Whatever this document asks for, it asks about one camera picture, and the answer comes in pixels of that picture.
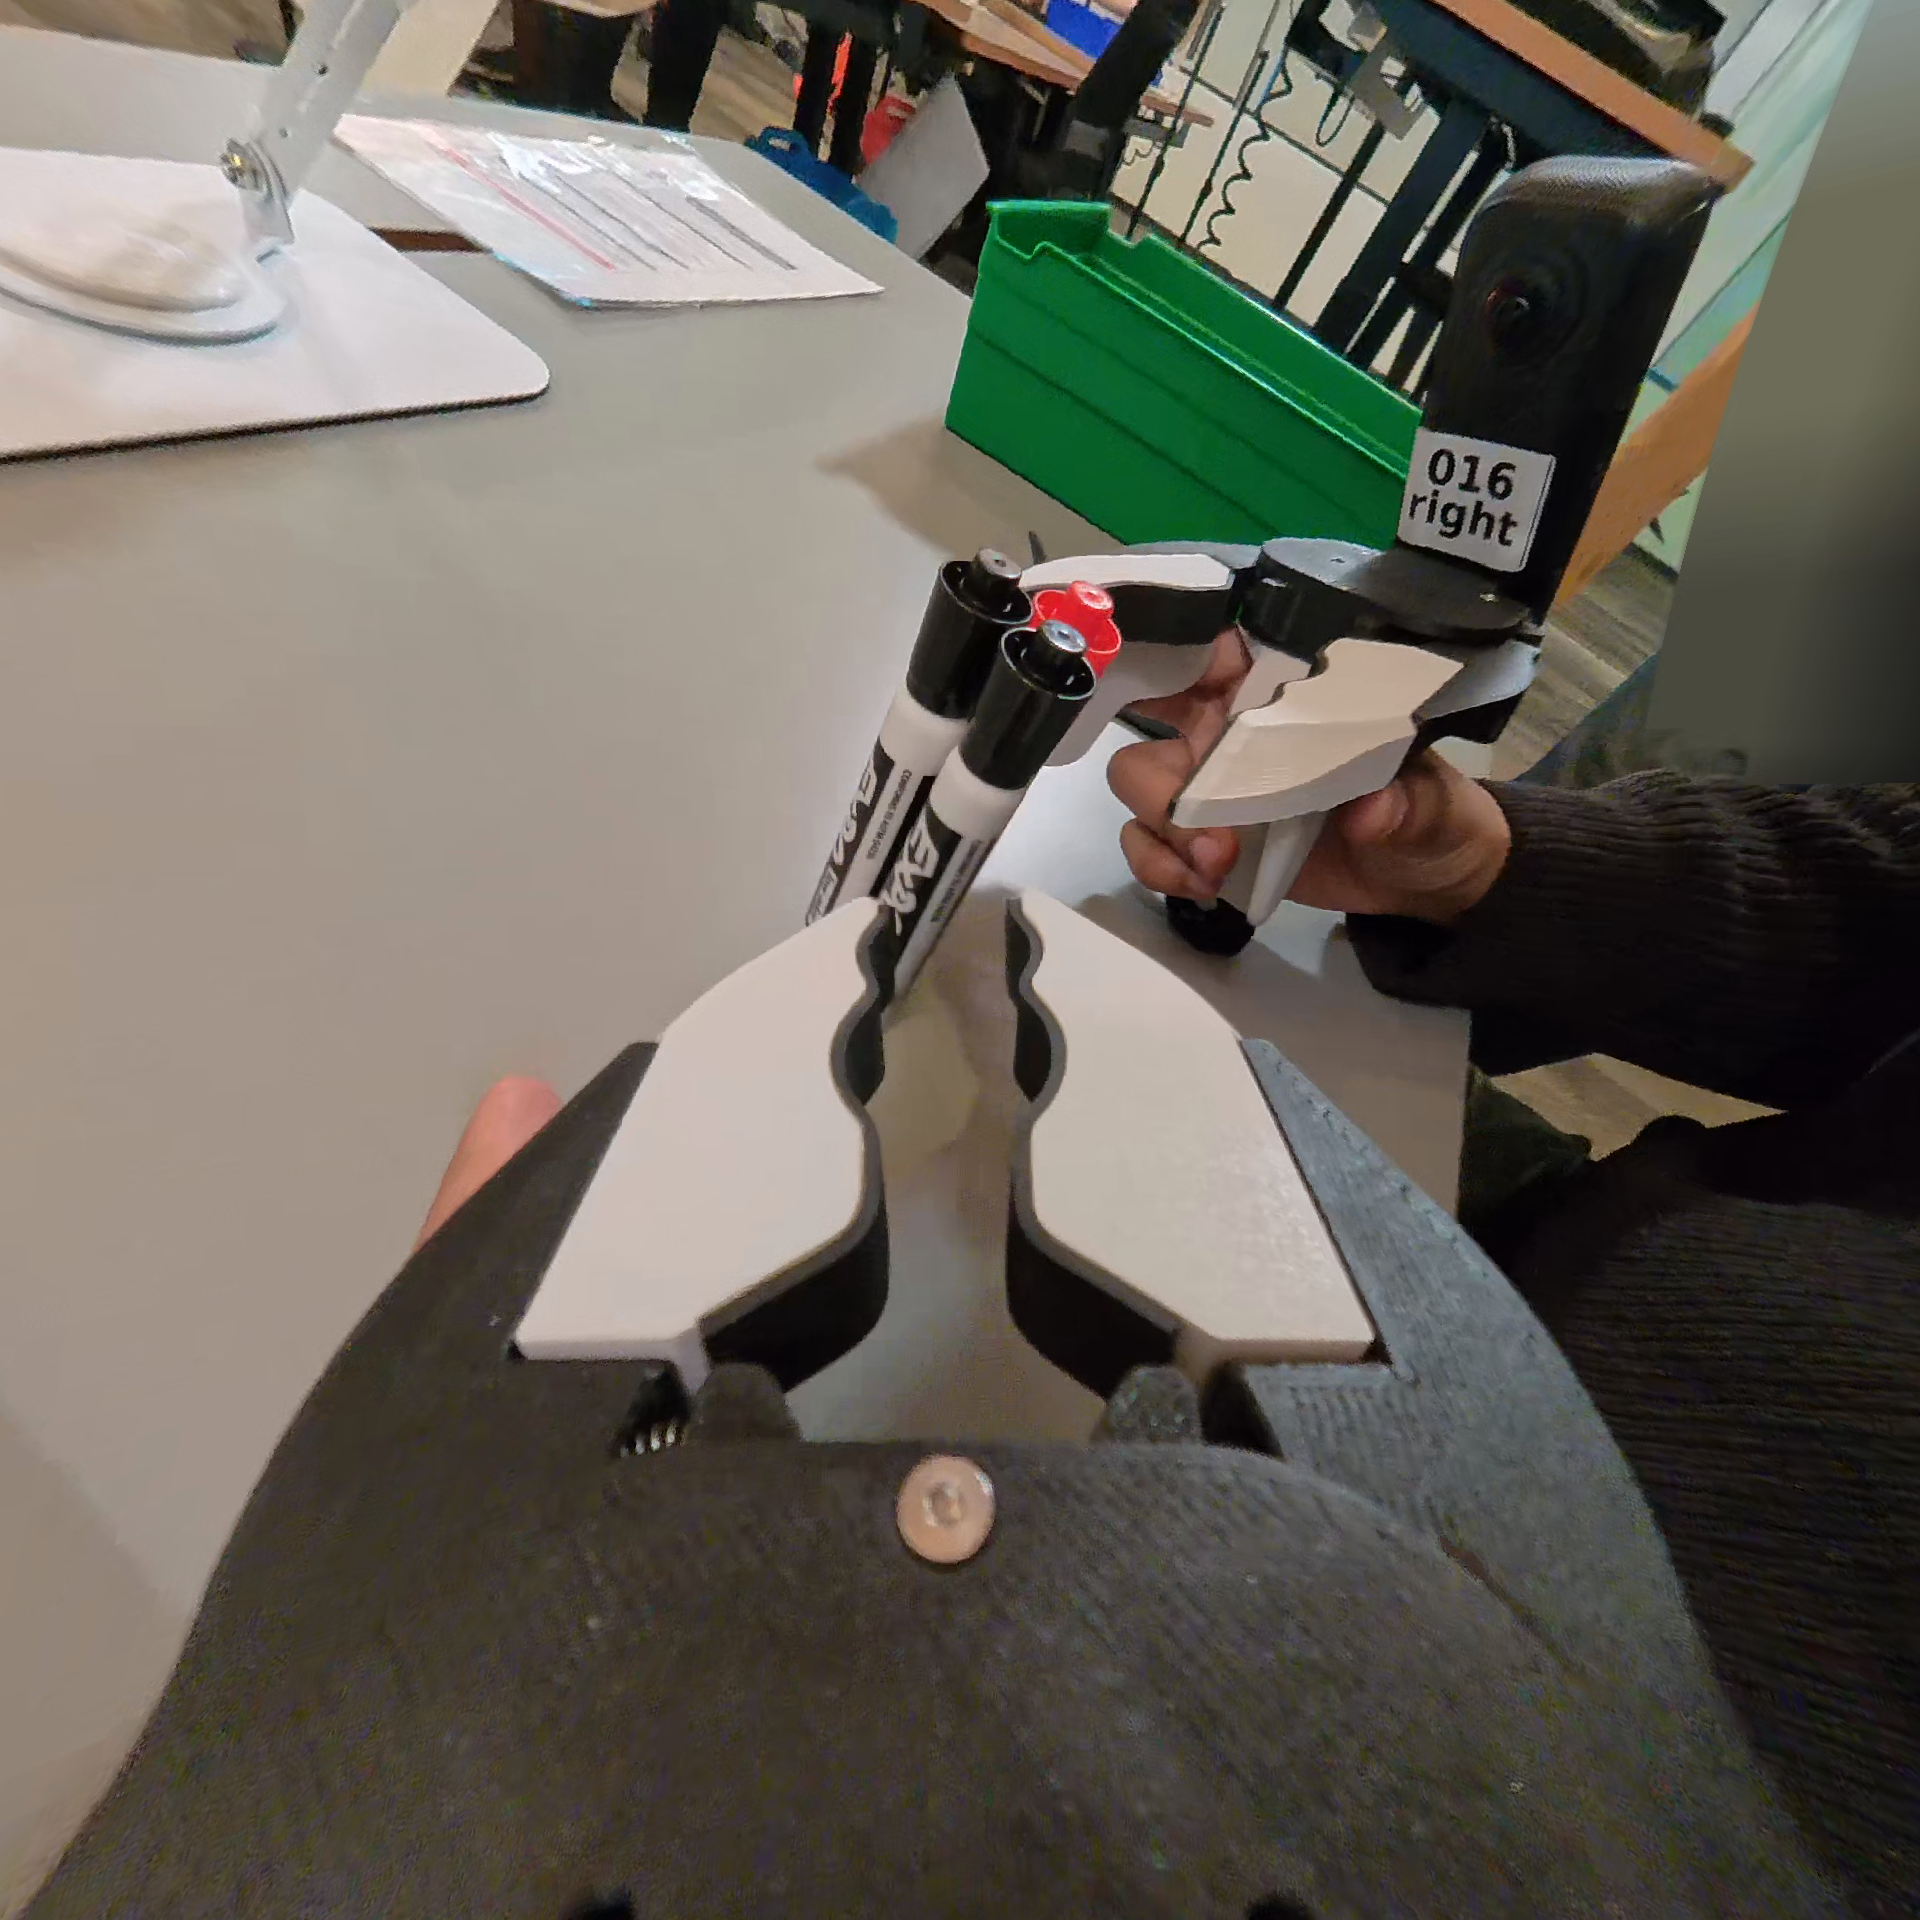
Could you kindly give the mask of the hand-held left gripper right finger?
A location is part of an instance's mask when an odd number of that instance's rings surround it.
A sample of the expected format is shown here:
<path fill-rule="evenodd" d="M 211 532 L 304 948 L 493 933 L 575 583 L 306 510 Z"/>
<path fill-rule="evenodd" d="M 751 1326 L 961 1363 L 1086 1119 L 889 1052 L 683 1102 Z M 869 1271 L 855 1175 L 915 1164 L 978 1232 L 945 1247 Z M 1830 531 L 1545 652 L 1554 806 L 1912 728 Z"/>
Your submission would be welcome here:
<path fill-rule="evenodd" d="M 1168 1364 L 1368 1360 L 1376 1323 L 1237 1028 L 1077 909 L 1007 904 L 1015 1129 L 1007 1302 L 1095 1395 Z"/>

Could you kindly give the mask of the person's right hand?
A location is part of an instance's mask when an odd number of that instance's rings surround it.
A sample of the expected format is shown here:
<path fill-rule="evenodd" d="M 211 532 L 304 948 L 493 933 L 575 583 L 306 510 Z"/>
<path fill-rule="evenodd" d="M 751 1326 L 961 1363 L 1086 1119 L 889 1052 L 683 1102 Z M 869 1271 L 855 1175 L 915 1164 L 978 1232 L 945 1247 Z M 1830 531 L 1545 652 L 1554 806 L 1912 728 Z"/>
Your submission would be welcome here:
<path fill-rule="evenodd" d="M 1197 683 L 1141 707 L 1174 733 L 1112 757 L 1110 785 L 1129 814 L 1120 848 L 1131 875 L 1157 896 L 1210 903 L 1239 860 L 1234 829 L 1181 828 L 1170 806 L 1227 727 L 1248 667 L 1243 639 L 1224 630 Z M 1509 849 L 1511 829 L 1498 796 L 1449 761 L 1424 753 L 1390 785 L 1326 819 L 1287 896 L 1352 919 L 1448 926 L 1486 899 Z"/>

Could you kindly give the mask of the wooden post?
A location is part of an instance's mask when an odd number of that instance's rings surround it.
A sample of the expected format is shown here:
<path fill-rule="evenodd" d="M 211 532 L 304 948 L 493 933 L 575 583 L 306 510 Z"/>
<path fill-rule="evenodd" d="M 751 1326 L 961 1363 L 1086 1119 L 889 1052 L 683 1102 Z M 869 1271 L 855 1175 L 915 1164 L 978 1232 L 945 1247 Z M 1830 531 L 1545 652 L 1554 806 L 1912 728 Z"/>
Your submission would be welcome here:
<path fill-rule="evenodd" d="M 1746 339 L 1751 307 L 1728 335 L 1687 372 L 1677 390 L 1617 451 L 1553 607 L 1574 604 L 1593 577 L 1657 521 L 1712 460 Z"/>

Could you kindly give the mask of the black dry-erase marker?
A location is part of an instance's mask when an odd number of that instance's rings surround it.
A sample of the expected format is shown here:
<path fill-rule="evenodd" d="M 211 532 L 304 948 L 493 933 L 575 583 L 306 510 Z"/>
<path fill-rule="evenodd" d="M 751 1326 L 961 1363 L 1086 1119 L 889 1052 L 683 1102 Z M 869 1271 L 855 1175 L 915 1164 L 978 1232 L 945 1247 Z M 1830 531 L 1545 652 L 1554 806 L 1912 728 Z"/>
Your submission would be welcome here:
<path fill-rule="evenodd" d="M 808 924 L 883 886 L 935 776 L 969 727 L 1001 637 L 1033 617 L 1019 581 L 1022 567 L 998 548 L 941 568 L 903 685 L 880 719 L 808 900 Z"/>
<path fill-rule="evenodd" d="M 935 776 L 879 893 L 874 955 L 889 1001 L 901 1001 L 923 972 L 1095 685 L 1075 629 L 1042 621 L 1001 639 L 975 718 Z"/>

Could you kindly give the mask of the red dry-erase marker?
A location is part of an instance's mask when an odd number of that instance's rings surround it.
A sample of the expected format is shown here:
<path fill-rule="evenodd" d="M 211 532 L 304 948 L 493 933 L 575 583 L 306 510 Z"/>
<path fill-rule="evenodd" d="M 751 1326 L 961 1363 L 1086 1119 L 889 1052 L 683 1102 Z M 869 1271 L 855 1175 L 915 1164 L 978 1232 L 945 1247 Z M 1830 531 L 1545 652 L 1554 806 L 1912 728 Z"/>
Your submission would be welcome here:
<path fill-rule="evenodd" d="M 1114 593 L 1097 583 L 1065 583 L 1039 588 L 1029 593 L 1039 621 L 1075 629 L 1095 678 L 1102 678 L 1120 652 L 1120 627 Z"/>

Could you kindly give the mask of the green plastic bin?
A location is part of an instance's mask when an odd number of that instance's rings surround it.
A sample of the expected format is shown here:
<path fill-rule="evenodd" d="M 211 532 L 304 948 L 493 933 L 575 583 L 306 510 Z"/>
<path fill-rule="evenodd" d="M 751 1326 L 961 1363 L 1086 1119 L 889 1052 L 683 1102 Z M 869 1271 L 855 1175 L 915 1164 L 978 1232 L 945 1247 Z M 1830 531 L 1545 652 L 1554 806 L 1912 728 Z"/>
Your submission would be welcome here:
<path fill-rule="evenodd" d="M 1122 543 L 1390 545 L 1421 412 L 1105 203 L 1001 200 L 945 420 Z"/>

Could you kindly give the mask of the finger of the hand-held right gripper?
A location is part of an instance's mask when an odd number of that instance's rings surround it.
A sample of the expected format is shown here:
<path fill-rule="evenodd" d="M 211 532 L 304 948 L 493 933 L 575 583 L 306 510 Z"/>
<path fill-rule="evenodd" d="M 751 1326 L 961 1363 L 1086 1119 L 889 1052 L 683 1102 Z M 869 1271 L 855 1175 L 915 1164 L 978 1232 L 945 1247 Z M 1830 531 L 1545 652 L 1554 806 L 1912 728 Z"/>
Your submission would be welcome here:
<path fill-rule="evenodd" d="M 1019 588 L 1095 584 L 1114 598 L 1120 652 L 1047 765 L 1079 761 L 1122 710 L 1189 691 L 1257 573 L 1255 548 L 1122 548 L 1027 567 Z"/>
<path fill-rule="evenodd" d="M 1317 671 L 1227 723 L 1170 821 L 1183 829 L 1272 825 L 1378 791 L 1413 742 L 1417 710 L 1458 670 L 1415 645 L 1333 639 Z"/>

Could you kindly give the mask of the laminated paper sheet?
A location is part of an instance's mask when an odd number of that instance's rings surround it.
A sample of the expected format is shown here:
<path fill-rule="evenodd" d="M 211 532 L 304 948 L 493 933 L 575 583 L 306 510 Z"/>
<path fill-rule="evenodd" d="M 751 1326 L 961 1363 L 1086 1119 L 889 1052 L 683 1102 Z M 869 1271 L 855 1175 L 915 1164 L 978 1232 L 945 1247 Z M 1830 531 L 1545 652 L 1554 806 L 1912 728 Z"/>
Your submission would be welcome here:
<path fill-rule="evenodd" d="M 792 303 L 880 286 L 781 224 L 689 144 L 618 145 L 345 116 L 335 139 L 554 294 L 595 309 Z"/>

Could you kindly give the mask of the wooden work table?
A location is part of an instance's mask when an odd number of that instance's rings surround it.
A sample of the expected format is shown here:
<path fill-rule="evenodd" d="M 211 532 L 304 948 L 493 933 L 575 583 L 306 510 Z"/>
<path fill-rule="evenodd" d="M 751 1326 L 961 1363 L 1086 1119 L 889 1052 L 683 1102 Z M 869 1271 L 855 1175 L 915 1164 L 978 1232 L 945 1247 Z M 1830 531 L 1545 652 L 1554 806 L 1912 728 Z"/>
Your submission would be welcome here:
<path fill-rule="evenodd" d="M 1119 1 L 1095 9 L 1120 21 L 1099 56 L 1072 45 L 1024 5 L 897 5 L 903 27 L 926 29 L 942 47 L 1062 88 L 1072 118 L 1089 125 L 1129 127 L 1143 118 L 1168 127 L 1211 127 L 1211 112 L 1184 105 L 1159 87 L 1162 71 L 1194 27 L 1201 5 Z"/>

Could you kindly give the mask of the blue bag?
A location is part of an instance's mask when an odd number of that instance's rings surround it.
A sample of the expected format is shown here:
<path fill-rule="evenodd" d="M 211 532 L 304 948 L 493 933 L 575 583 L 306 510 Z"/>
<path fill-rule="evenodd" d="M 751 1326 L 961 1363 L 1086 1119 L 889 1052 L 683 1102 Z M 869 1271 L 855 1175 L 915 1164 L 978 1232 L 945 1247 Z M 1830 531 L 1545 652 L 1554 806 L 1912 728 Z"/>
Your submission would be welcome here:
<path fill-rule="evenodd" d="M 747 148 L 769 157 L 781 172 L 845 211 L 883 241 L 894 244 L 899 240 L 897 215 L 864 191 L 855 177 L 821 157 L 803 132 L 794 127 L 763 127 L 747 139 Z"/>

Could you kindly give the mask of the white panel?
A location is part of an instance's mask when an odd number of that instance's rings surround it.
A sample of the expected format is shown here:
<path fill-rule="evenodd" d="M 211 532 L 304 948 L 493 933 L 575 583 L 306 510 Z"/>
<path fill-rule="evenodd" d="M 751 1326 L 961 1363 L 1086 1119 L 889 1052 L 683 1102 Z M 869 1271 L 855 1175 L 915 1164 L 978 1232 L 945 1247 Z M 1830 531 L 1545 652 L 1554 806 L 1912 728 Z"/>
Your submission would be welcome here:
<path fill-rule="evenodd" d="M 991 159 L 958 77 L 923 93 L 919 110 L 858 177 L 897 219 L 901 251 L 923 256 L 991 177 Z"/>

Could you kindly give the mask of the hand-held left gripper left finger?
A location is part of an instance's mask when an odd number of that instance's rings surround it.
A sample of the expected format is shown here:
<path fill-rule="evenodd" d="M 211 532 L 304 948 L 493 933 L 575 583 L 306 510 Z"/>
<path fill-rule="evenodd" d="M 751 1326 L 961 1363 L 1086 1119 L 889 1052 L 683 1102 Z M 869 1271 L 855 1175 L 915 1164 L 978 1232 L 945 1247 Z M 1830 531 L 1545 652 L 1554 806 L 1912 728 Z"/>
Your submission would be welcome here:
<path fill-rule="evenodd" d="M 525 1360 L 726 1363 L 782 1390 L 877 1329 L 889 1222 L 879 904 L 834 908 L 665 1028 L 517 1329 Z"/>

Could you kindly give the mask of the dark metal table frame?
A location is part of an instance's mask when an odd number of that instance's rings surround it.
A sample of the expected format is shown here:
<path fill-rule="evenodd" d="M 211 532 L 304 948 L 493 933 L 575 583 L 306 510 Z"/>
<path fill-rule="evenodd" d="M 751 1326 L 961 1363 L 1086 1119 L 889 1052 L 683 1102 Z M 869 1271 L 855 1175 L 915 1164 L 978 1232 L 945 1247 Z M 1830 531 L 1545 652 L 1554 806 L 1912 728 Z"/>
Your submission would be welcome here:
<path fill-rule="evenodd" d="M 1358 368 L 1395 344 L 1383 380 L 1406 396 L 1424 384 L 1457 241 L 1502 176 L 1562 155 L 1671 157 L 1733 189 L 1754 169 L 1705 110 L 1721 29 L 1711 5 L 1381 1 L 1349 14 L 1335 31 L 1328 5 L 1298 5 L 1287 25 L 1286 47 L 1375 127 L 1274 303 L 1293 303 L 1383 139 L 1431 112 L 1405 181 L 1310 325 Z"/>

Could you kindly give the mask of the person's right forearm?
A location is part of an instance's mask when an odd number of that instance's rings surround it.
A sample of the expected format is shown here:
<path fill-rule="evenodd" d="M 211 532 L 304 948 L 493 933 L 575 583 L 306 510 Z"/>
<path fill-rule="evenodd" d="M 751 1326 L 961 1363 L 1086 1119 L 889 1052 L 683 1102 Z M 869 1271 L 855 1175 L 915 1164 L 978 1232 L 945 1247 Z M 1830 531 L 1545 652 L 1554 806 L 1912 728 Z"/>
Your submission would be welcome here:
<path fill-rule="evenodd" d="M 1352 913 L 1387 997 L 1461 1009 L 1489 1075 L 1606 1056 L 1775 1110 L 1917 1094 L 1917 783 L 1493 783 L 1486 893 Z"/>

